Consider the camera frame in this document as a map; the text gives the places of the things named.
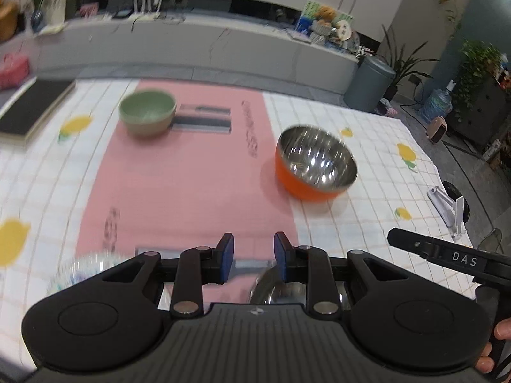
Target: table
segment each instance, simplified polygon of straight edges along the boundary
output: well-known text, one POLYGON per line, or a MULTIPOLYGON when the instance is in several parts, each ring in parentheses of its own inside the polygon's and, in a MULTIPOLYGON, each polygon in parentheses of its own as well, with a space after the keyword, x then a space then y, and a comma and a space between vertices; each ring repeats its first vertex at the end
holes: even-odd
MULTIPOLYGON (((1 356, 34 368, 20 337, 21 319, 75 254, 105 249, 128 257, 148 249, 178 254, 214 245, 224 231, 235 237, 236 268, 252 271, 227 285, 204 287, 206 301, 246 301, 254 267, 272 260, 277 230, 295 245, 311 244, 333 256, 367 250, 473 298, 471 278, 386 242, 396 226, 451 240, 426 196, 434 185, 441 185, 436 167, 393 118, 222 86, 80 80, 26 151, 0 146, 0 229, 9 219, 27 228, 20 254, 0 270, 1 356), (118 102, 150 87, 175 94, 178 116, 193 118, 192 128, 176 126, 144 142, 129 137, 118 122, 118 102), (73 119, 81 119, 81 130, 63 134, 73 119), (348 145, 359 177, 346 194, 303 203, 275 180, 276 140, 294 124, 321 126, 348 145), (115 223, 115 240, 105 237, 106 222, 115 223)), ((471 246, 466 234, 458 243, 471 246)))

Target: water bottle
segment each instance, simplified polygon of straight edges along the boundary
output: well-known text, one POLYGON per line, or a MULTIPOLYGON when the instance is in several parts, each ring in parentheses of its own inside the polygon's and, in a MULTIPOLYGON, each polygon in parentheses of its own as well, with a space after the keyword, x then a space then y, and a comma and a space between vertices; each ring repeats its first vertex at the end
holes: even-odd
POLYGON ((452 111, 451 92, 455 86, 456 83, 450 81, 446 89, 435 89, 418 111, 428 124, 438 116, 445 118, 452 111))

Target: vase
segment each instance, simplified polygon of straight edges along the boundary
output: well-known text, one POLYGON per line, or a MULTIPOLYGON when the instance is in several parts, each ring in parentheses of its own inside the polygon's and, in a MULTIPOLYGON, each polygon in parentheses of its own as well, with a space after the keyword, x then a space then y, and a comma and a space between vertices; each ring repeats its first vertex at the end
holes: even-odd
POLYGON ((44 22, 44 14, 41 10, 34 10, 30 17, 30 27, 34 33, 39 33, 46 25, 44 22))

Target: stainless steel bowl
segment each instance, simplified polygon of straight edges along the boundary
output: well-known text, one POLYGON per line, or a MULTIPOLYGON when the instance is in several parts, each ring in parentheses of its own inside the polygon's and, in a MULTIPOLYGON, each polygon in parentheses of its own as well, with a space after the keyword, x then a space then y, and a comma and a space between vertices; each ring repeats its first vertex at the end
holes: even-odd
MULTIPOLYGON (((348 299, 344 290, 344 283, 337 283, 339 299, 343 309, 348 309, 348 299)), ((264 271, 255 280, 250 290, 250 304, 293 304, 305 305, 307 286, 299 282, 284 283, 279 276, 277 267, 271 267, 264 271)))
POLYGON ((275 159, 278 178, 301 199, 330 199, 357 178, 357 164, 344 143, 314 126, 286 129, 278 140, 275 159))

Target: orange bowl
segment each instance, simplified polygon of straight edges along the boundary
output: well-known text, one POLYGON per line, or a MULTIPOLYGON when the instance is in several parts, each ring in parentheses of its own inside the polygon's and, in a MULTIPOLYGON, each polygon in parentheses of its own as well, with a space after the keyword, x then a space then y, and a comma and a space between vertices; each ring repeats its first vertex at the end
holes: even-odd
POLYGON ((350 187, 357 165, 347 147, 313 126, 292 126, 278 139, 275 174, 298 199, 323 202, 350 187))

